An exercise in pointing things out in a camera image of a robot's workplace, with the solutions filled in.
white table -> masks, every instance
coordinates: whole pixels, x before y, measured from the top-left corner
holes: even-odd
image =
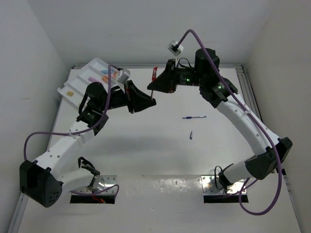
[[[239,87],[234,69],[221,69],[221,74]],[[131,78],[147,92],[151,70],[132,69]],[[114,205],[69,204],[70,194],[64,194],[46,209],[29,199],[19,232],[300,232],[285,183],[274,209],[264,216],[251,216],[238,203],[203,204],[200,175],[245,159],[252,151],[197,87],[179,86],[174,94],[155,93],[154,98],[157,106],[141,113],[131,115],[126,107],[109,111],[102,131],[64,168],[77,169],[77,158],[84,156],[102,174],[117,175],[121,189]],[[198,115],[207,118],[181,119]],[[63,100],[54,130],[67,130],[76,117],[77,110]],[[51,145],[58,139],[53,136]],[[276,185],[276,174],[258,182],[248,190],[250,203],[245,206],[266,208]]]

blue pen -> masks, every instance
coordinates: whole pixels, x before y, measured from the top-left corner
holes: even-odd
[[[183,119],[206,118],[206,116],[186,116]]]

white wall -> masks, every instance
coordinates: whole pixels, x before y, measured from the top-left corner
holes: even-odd
[[[50,131],[68,70],[26,0],[0,1],[0,232],[6,232],[19,197],[19,165],[28,134]],[[44,151],[35,136],[30,159]]]
[[[68,65],[94,57],[115,64],[164,64],[189,28],[222,63],[246,62],[276,0],[27,0]],[[183,56],[199,48],[189,36]]]
[[[293,141],[284,167],[304,232],[311,232],[310,12],[310,0],[279,0],[247,65],[263,120]]]

robotic arm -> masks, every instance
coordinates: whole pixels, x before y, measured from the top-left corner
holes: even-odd
[[[141,92],[132,81],[124,84],[124,90],[118,86],[111,89],[108,109],[127,106],[130,113],[136,113],[156,105],[156,100]],[[87,86],[79,106],[79,116],[70,128],[69,136],[63,136],[33,162],[26,160],[20,165],[19,178],[22,193],[44,207],[50,207],[59,199],[62,192],[69,192],[83,186],[92,187],[96,176],[100,173],[86,160],[82,161],[83,165],[80,167],[82,157],[78,160],[78,170],[61,174],[61,169],[74,152],[96,136],[108,121],[107,115],[102,116],[107,97],[108,94],[101,83],[91,83]],[[97,127],[87,131],[100,120]]]
[[[206,49],[212,58],[215,66],[219,67],[220,59],[214,50]],[[269,173],[276,169],[276,155],[271,148],[271,144],[262,133],[259,127],[253,122],[250,115],[254,117],[260,125],[266,129],[272,139],[281,162],[283,162],[292,147],[289,138],[279,138],[270,131],[249,109],[239,95],[237,88],[228,79],[224,78],[235,97],[243,103],[246,111],[229,94],[224,84],[215,74],[209,61],[204,56],[203,50],[199,49],[195,53],[195,64],[192,67],[178,67],[175,60],[168,60],[165,70],[156,80],[152,81],[147,89],[164,93],[173,93],[178,85],[199,86],[200,94],[214,108],[224,114],[244,136],[252,148],[254,156],[240,161],[236,164],[228,165],[222,170],[215,182],[219,182],[218,187],[227,189],[235,182],[254,177],[263,180]]]

black cable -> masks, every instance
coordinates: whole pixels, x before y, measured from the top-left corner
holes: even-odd
[[[217,180],[216,180],[216,169],[217,169],[217,167],[219,167],[219,168],[220,168],[220,171],[222,171],[223,169],[222,169],[222,167],[221,167],[221,166],[216,166],[216,167],[214,168],[214,180],[215,180],[215,187],[216,187],[218,190],[220,190],[220,189],[218,188],[218,186],[217,186]]]
[[[181,60],[181,59],[187,60],[189,66],[187,67],[187,66],[184,66],[184,65],[180,64],[180,60]],[[182,67],[182,68],[191,68],[191,69],[193,69],[193,67],[191,66],[189,60],[188,60],[187,58],[185,58],[185,57],[181,57],[181,58],[178,60],[177,67],[178,67],[178,66],[180,66],[180,67]]]

